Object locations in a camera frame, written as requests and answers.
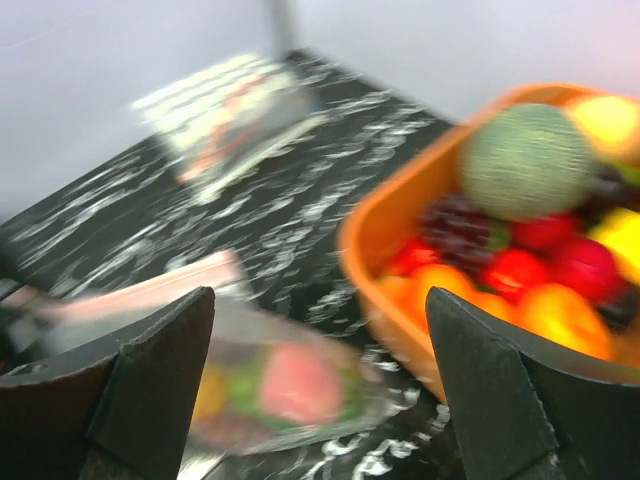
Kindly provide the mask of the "pink peach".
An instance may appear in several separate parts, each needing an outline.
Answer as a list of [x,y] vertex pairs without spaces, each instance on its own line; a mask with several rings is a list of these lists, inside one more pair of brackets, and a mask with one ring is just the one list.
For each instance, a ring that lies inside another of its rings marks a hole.
[[260,406],[301,425],[337,419],[345,400],[343,380],[315,348],[284,343],[271,348],[262,372]]

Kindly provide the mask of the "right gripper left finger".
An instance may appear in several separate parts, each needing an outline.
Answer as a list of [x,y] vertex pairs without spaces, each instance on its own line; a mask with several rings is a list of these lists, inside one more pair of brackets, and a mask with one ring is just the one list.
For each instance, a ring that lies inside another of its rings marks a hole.
[[2,478],[176,478],[214,304],[199,287],[64,353],[37,342],[1,376]]

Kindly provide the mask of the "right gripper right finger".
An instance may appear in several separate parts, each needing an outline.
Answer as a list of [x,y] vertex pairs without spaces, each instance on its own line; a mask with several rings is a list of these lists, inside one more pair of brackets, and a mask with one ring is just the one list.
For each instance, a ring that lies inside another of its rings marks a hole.
[[429,291],[426,313],[467,478],[638,478],[638,370],[441,288]]

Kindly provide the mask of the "yellow green mango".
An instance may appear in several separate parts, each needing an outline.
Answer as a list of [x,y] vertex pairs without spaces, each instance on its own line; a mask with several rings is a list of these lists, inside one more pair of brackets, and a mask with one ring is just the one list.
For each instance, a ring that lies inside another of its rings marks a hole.
[[227,402],[227,377],[216,366],[207,365],[202,373],[192,422],[217,415]]

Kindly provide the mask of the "pink dotted zip bag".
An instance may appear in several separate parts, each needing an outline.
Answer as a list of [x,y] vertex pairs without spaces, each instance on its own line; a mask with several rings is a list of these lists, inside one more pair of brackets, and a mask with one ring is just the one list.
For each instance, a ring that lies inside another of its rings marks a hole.
[[65,347],[111,333],[197,287],[215,292],[215,319],[189,438],[254,454],[377,426],[387,414],[381,374],[359,350],[259,309],[229,251],[115,292],[38,304]]

